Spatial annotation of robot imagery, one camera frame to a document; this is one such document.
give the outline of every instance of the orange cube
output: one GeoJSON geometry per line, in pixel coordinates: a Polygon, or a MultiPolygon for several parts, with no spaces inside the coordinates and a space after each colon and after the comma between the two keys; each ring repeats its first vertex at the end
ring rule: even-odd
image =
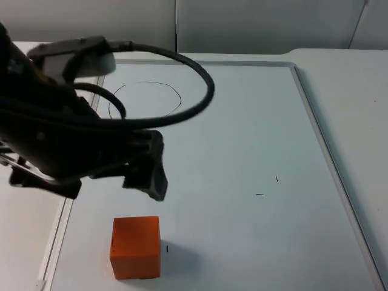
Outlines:
{"type": "Polygon", "coordinates": [[[159,217],[115,218],[110,263],[117,280],[160,277],[159,217]]]}

